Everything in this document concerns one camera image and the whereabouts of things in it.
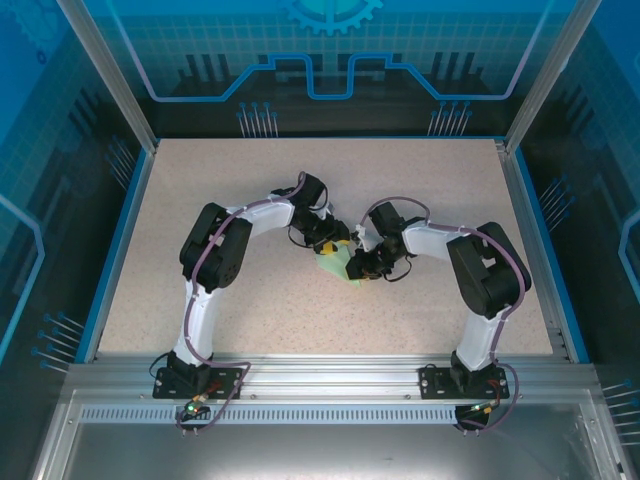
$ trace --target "glass panel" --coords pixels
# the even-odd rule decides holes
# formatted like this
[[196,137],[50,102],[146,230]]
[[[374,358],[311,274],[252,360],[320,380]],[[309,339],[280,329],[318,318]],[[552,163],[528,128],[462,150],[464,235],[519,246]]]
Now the glass panel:
[[[603,0],[522,145],[605,387],[640,383],[638,18],[638,2]],[[637,422],[627,418],[631,425],[621,431],[631,432]],[[637,465],[638,450],[632,453]]]
[[87,4],[160,136],[461,136],[506,132],[574,1]]
[[51,0],[0,0],[0,105],[0,478],[17,479],[73,361],[140,146]]

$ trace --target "metal pin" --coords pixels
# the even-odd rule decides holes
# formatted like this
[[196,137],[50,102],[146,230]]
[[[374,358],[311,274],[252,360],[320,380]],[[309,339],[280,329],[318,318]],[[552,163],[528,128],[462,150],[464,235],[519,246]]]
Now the metal pin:
[[53,332],[53,334],[54,334],[54,335],[56,335],[56,336],[57,336],[57,335],[59,335],[59,336],[61,336],[61,337],[63,337],[63,338],[66,338],[67,340],[70,340],[70,341],[72,341],[72,342],[74,342],[74,343],[78,343],[78,344],[80,343],[80,342],[79,342],[78,340],[76,340],[75,338],[70,337],[69,335],[67,335],[67,334],[65,334],[65,333],[62,333],[58,327],[53,327],[53,328],[51,329],[51,332]]
[[638,408],[640,407],[640,400],[638,400],[636,397],[633,397],[630,402],[616,403],[615,405],[609,405],[609,410],[611,410],[612,408],[626,407],[628,405]]
[[562,217],[561,217],[558,221],[556,221],[556,222],[551,226],[551,228],[549,228],[549,233],[553,232],[553,231],[558,227],[558,225],[560,225],[560,224],[561,224],[564,220],[566,220],[567,218],[569,218],[569,212],[564,212],[564,215],[562,215]]
[[436,115],[438,115],[438,112],[436,110],[431,112],[431,120],[429,120],[429,128],[427,129],[427,136],[431,136],[431,127],[433,126],[433,121],[435,120]]
[[72,347],[71,345],[69,345],[68,343],[64,343],[62,340],[58,340],[57,338],[53,338],[49,335],[47,335],[46,333],[44,333],[44,330],[40,330],[38,332],[37,335],[38,338],[46,338],[47,340],[51,340],[52,342],[57,343],[58,345],[62,345],[63,347],[67,347],[70,348],[71,350],[76,350],[77,347]]
[[551,204],[551,202],[555,202],[558,198],[562,198],[562,190],[554,190],[549,195],[546,196],[544,200],[540,201],[540,209],[546,210],[547,207]]
[[438,130],[438,136],[442,135],[442,127],[444,127],[444,122],[447,120],[448,116],[449,116],[448,110],[445,110],[444,112],[442,112],[442,121],[440,122],[440,130]]
[[242,132],[242,138],[247,138],[247,135],[244,133],[244,125],[242,125],[242,112],[236,113],[236,118],[238,119],[238,123],[240,124],[240,131]]
[[440,121],[440,115],[442,115],[442,109],[447,104],[447,102],[440,102],[440,110],[438,110],[438,116],[436,117],[436,124],[433,129],[433,134],[435,135],[436,130],[438,129],[438,122]]
[[116,135],[113,136],[113,139],[116,141],[116,144],[118,145],[118,147],[120,147],[120,150],[122,151],[122,153],[124,153],[124,155],[129,159],[129,161],[135,165],[136,159],[133,158],[133,155],[131,155],[131,152],[129,151],[128,148],[126,148],[126,144],[124,143],[124,140],[118,138]]
[[549,200],[545,205],[542,206],[542,214],[546,215],[547,213],[549,213],[549,210],[555,207],[558,202],[563,200],[563,198],[564,198],[563,192],[559,191],[558,194],[556,195],[556,198],[552,199],[553,201]]
[[75,333],[76,335],[78,335],[79,337],[82,336],[82,332],[77,331],[74,328],[68,327],[66,326],[64,323],[61,323],[57,320],[54,320],[53,317],[51,315],[49,315],[48,313],[44,314],[44,323],[55,323],[56,325],[58,325],[59,327],[64,328],[65,330],[68,330],[71,333]]
[[64,368],[54,367],[46,360],[42,360],[40,362],[40,368],[50,368],[51,370],[57,370],[58,372],[67,373],[67,371]]
[[447,134],[447,130],[449,129],[449,125],[451,124],[451,119],[454,117],[454,111],[456,109],[456,107],[458,106],[458,102],[453,101],[451,102],[451,113],[449,113],[449,120],[447,121],[447,126],[444,129],[445,135]]
[[544,192],[542,192],[542,194],[538,197],[538,199],[542,200],[545,197],[545,195],[549,193],[549,191],[553,188],[553,186],[557,184],[558,184],[558,179],[554,177],[554,179],[551,180],[551,183],[549,184],[547,189]]
[[258,102],[251,102],[251,106],[253,107],[253,111],[256,116],[256,123],[258,124],[258,136],[261,137],[262,132],[260,131],[260,116],[258,115]]
[[458,122],[460,115],[461,115],[461,113],[460,113],[460,111],[458,110],[458,111],[455,113],[455,117],[456,117],[456,118],[455,118],[455,119],[453,120],[453,122],[451,123],[451,130],[449,130],[449,136],[450,136],[450,137],[453,137],[453,136],[454,136],[453,131],[454,131],[454,130],[455,130],[455,128],[456,128],[456,122]]
[[116,182],[118,182],[118,185],[120,185],[122,187],[122,189],[126,192],[127,191],[127,187],[124,184],[124,182],[120,179],[120,177],[116,174],[115,170],[112,168],[111,169],[111,176],[113,176],[113,178],[116,179]]
[[640,390],[629,390],[628,392],[618,393],[617,395],[610,395],[608,397],[604,397],[606,400],[610,400],[612,398],[625,397],[627,395],[631,395],[633,393],[638,393]]
[[545,192],[542,195],[540,195],[540,197],[538,198],[540,203],[541,204],[544,203],[549,198],[549,196],[552,193],[554,193],[558,189],[558,187],[560,185],[562,185],[562,182],[564,182],[566,180],[567,180],[567,174],[565,173],[560,177],[560,180],[557,180],[557,183],[553,186],[553,188],[551,190],[549,190],[549,188],[547,188],[547,190],[545,190]]
[[64,312],[58,312],[58,320],[66,320],[67,322],[78,327],[80,330],[84,330],[84,325],[80,325],[78,322],[74,322],[69,317],[65,316]]
[[558,203],[558,205],[556,205],[556,206],[553,208],[553,210],[549,213],[549,215],[546,215],[546,214],[544,215],[544,216],[545,216],[544,221],[545,221],[545,222],[547,222],[547,223],[549,223],[549,219],[550,219],[552,216],[555,216],[555,214],[558,212],[558,210],[559,210],[560,208],[564,207],[566,204],[567,204],[567,202],[565,202],[564,200],[562,200],[560,203]]
[[240,102],[240,108],[242,109],[242,116],[244,117],[244,125],[247,127],[247,136],[249,136],[249,121],[247,120],[247,111],[245,110],[247,104]]
[[559,212],[557,212],[557,213],[555,213],[555,214],[554,214],[554,217],[553,217],[551,220],[549,220],[549,223],[553,222],[553,221],[554,221],[554,220],[556,220],[560,215],[562,215],[562,214],[567,210],[567,208],[569,208],[572,204],[574,204],[574,203],[575,203],[575,201],[576,201],[576,197],[571,197],[571,198],[569,199],[569,201],[567,202],[567,204],[566,204],[564,207],[562,207],[562,208],[560,209],[560,211],[559,211]]
[[49,360],[54,360],[54,361],[56,361],[56,362],[64,363],[65,365],[71,365],[71,364],[70,364],[69,362],[67,362],[66,360],[60,360],[59,358],[54,357],[53,355],[47,355],[46,353],[41,352],[40,350],[38,350],[38,347],[33,347],[33,348],[31,349],[31,355],[33,355],[34,357],[35,357],[36,355],[40,355],[41,357],[48,358]]
[[258,138],[258,135],[256,135],[256,124],[253,121],[253,112],[247,113],[247,116],[249,117],[249,120],[251,121],[251,133],[253,133],[253,138]]
[[276,112],[271,112],[271,118],[273,118],[273,131],[276,132],[276,138],[280,137],[278,133],[278,114]]
[[113,146],[113,144],[109,145],[109,151],[111,152],[111,154],[116,158],[116,160],[118,161],[118,165],[120,165],[120,167],[127,172],[128,175],[133,173],[133,168],[131,167],[131,165],[129,164],[129,162],[127,160],[125,160],[124,158],[122,158],[120,156],[119,152],[116,152],[116,147]]
[[633,386],[633,382],[631,381],[630,378],[627,378],[624,382],[619,383],[617,385],[612,385],[610,387],[607,388],[603,388],[602,391],[606,392],[607,390],[613,390],[614,388],[620,388],[620,387],[627,387],[627,388],[631,388]]
[[462,120],[464,119],[464,114],[467,111],[467,107],[469,107],[471,105],[471,102],[469,100],[467,100],[466,102],[463,103],[464,108],[462,109],[462,113],[460,114],[460,118],[458,119],[458,126],[456,127],[456,135],[458,134],[458,130],[460,130],[460,126],[462,125]]
[[626,412],[626,413],[616,413],[615,415],[611,415],[612,417],[628,417],[629,415],[637,415],[638,413],[640,413],[640,410],[635,410],[633,412]]
[[267,135],[267,123],[264,120],[264,117],[266,117],[267,114],[264,112],[260,112],[260,119],[262,120],[262,128],[264,129],[264,137],[267,138],[269,135]]
[[464,119],[464,123],[462,124],[462,129],[460,130],[460,136],[464,135],[464,131],[467,129],[467,123],[469,123],[469,118],[471,118],[471,115],[473,115],[473,112],[469,110],[465,115],[466,118]]
[[271,106],[271,104],[269,102],[263,102],[262,106],[267,111],[267,120],[269,121],[269,133],[271,133],[271,136],[273,137],[273,128],[271,127],[271,114],[269,113],[269,107]]
[[73,355],[71,355],[70,353],[65,352],[64,350],[60,350],[59,348],[55,348],[53,345],[51,345],[50,343],[47,344],[47,346],[45,347],[45,349],[47,350],[47,352],[49,353],[59,353],[60,355],[64,355],[65,357],[69,357],[71,360],[74,360],[75,357]]
[[626,427],[629,425],[638,425],[640,423],[640,421],[637,422],[624,422],[624,423],[614,423],[613,426],[614,427]]

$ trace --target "black mounting bracket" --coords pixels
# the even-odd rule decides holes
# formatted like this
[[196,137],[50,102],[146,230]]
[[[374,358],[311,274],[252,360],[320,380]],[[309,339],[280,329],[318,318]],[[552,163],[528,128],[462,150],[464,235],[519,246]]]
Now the black mounting bracket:
[[[226,400],[241,375],[241,368],[187,365],[175,352],[170,352],[167,356],[167,366],[159,368],[156,373],[153,398],[187,400],[208,392],[210,399]],[[233,398],[240,398],[240,388]]]
[[[203,383],[209,388],[213,385],[219,385],[215,390],[209,393],[211,400],[226,400],[229,393],[234,387],[234,382],[240,379],[242,375],[241,368],[207,368],[206,376]],[[156,374],[156,382],[153,386],[153,398],[158,399],[184,399],[188,400],[196,395],[203,393],[204,390],[198,391],[192,383],[184,381],[180,375],[174,370],[163,367],[158,369]],[[233,396],[234,399],[240,398],[240,390],[238,389]]]
[[451,375],[451,367],[427,365],[418,369],[418,385],[422,400],[493,400],[496,390],[488,383],[496,380],[500,385],[500,399],[509,398],[509,384],[504,369],[492,366],[481,381],[468,385],[464,393]]

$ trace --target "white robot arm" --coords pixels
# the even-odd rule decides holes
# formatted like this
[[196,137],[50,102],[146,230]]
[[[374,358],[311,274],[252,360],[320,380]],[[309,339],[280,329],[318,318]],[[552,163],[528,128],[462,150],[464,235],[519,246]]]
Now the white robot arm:
[[[361,225],[356,227],[360,248],[347,265],[350,279],[387,278],[397,260],[417,255],[452,264],[469,314],[462,340],[452,355],[451,376],[460,391],[467,390],[478,377],[476,372],[493,367],[494,339],[502,314],[520,296],[518,275],[501,253],[466,230],[422,218],[405,221],[390,202],[373,209],[369,217],[377,235]],[[531,277],[504,230],[493,222],[477,230],[497,242],[515,261],[528,290]]]
[[[213,331],[220,300],[236,278],[242,265],[248,241],[269,230],[293,227],[304,235],[306,246],[316,252],[329,241],[348,241],[349,229],[332,215],[333,207],[325,196],[323,205],[316,206],[326,192],[325,185],[312,175],[306,175],[298,193],[290,198],[283,196],[292,189],[275,190],[267,197],[269,202],[250,209],[246,207],[223,208],[214,203],[206,205],[196,221],[182,251],[180,262],[186,277],[186,307],[184,322],[188,322],[189,343],[199,357],[213,355]],[[229,215],[244,209],[236,216],[221,236],[221,241],[207,255],[198,272],[198,294],[187,318],[186,309],[193,297],[192,274],[202,252],[222,221]],[[170,354],[170,362],[176,368],[200,367],[203,363],[187,346],[185,325]]]

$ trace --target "speckled tabletop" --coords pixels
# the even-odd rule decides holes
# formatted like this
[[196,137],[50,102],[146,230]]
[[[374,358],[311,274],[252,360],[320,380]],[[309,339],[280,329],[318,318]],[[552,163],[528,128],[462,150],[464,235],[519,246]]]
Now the speckled tabletop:
[[[170,350],[184,310],[178,254],[202,207],[264,198],[294,186],[300,170],[325,182],[336,216],[351,228],[375,200],[405,195],[425,202],[435,222],[499,222],[524,256],[493,140],[163,140],[99,350]],[[395,206],[407,218],[421,214]],[[320,269],[286,230],[267,232],[249,243],[240,275],[225,292],[214,351],[450,353],[467,317],[451,266],[428,257],[413,263],[403,281],[356,288]],[[535,286],[499,350],[551,353]]]

